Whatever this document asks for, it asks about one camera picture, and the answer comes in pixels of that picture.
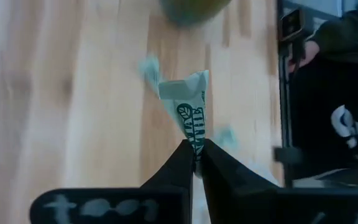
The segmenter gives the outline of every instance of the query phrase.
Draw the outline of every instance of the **wooden surface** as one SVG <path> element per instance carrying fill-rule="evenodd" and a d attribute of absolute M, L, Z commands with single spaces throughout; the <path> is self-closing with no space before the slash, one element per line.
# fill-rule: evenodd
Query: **wooden surface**
<path fill-rule="evenodd" d="M 156 0 L 0 0 L 0 223 L 57 187 L 136 187 L 184 135 L 139 78 L 210 69 L 207 137 L 231 125 L 244 164 L 281 179 L 274 0 L 233 0 L 177 29 Z"/>

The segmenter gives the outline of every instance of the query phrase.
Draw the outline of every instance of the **light wood grain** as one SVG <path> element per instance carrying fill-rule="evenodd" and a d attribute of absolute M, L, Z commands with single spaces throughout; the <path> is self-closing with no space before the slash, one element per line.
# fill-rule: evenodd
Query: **light wood grain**
<path fill-rule="evenodd" d="M 28 223 L 42 192 L 137 187 L 184 135 L 139 78 L 210 70 L 207 137 L 231 125 L 244 164 L 282 179 L 274 0 L 233 0 L 178 29 L 157 0 L 0 0 L 0 223 Z"/>

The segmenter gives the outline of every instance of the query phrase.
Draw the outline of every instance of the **person's hand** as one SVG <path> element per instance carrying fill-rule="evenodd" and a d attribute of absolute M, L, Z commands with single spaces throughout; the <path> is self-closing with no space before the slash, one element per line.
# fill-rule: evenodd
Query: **person's hand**
<path fill-rule="evenodd" d="M 305 43 L 305 59 L 301 60 L 299 67 L 305 66 L 309 64 L 318 54 L 320 51 L 320 47 L 318 44 L 312 40 L 307 41 Z M 291 63 L 291 61 L 288 62 L 288 71 L 291 73 L 295 69 L 295 64 Z"/>

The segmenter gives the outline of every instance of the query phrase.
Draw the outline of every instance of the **white logo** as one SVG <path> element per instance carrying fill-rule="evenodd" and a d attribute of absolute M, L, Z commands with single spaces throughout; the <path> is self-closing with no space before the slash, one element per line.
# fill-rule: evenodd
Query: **white logo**
<path fill-rule="evenodd" d="M 338 107 L 331 115 L 331 123 L 340 137 L 348 138 L 349 148 L 353 149 L 358 143 L 358 122 L 353 120 L 353 115 L 345 108 Z"/>

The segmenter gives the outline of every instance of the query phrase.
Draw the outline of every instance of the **blurred green object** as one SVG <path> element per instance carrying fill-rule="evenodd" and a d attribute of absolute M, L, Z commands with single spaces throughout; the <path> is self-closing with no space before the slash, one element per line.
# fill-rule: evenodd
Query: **blurred green object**
<path fill-rule="evenodd" d="M 231 0 L 160 0 L 167 17 L 178 26 L 192 26 L 215 16 Z"/>

